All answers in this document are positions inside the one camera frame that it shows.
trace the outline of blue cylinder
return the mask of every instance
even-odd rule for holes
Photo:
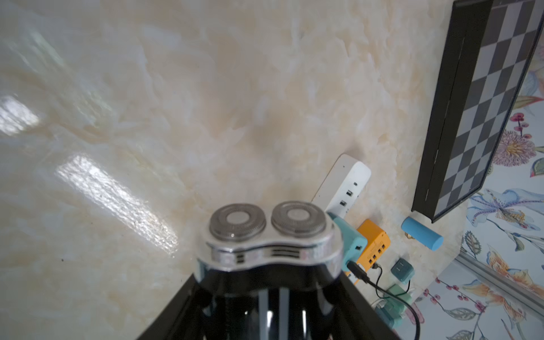
[[[401,229],[432,251],[440,248],[444,242],[444,236],[435,233],[411,217],[404,220]]]

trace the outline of orange usb charger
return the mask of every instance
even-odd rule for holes
[[[357,231],[367,240],[367,247],[363,250],[363,254],[357,260],[357,263],[363,266],[365,271],[376,262],[380,256],[389,248],[391,240],[387,233],[376,223],[371,220],[365,220]]]

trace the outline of floral wallpaper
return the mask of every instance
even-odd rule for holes
[[[480,282],[456,261],[412,307],[421,323],[421,340],[537,340],[544,333],[542,320]],[[409,311],[406,316],[396,332],[401,339],[412,340],[415,318]]]
[[[544,39],[536,47],[483,187],[470,198],[462,247],[544,299]]]

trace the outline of circular shaver foil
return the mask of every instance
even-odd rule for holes
[[[325,213],[317,206],[301,201],[278,204],[272,211],[272,225],[281,233],[306,238],[325,230]]]
[[[209,230],[223,241],[244,241],[264,230],[267,221],[261,208],[235,203],[217,209],[210,219]]]

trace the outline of checkered board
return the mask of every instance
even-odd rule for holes
[[[435,216],[468,198],[482,184],[529,62],[543,11],[544,0],[494,1]]]

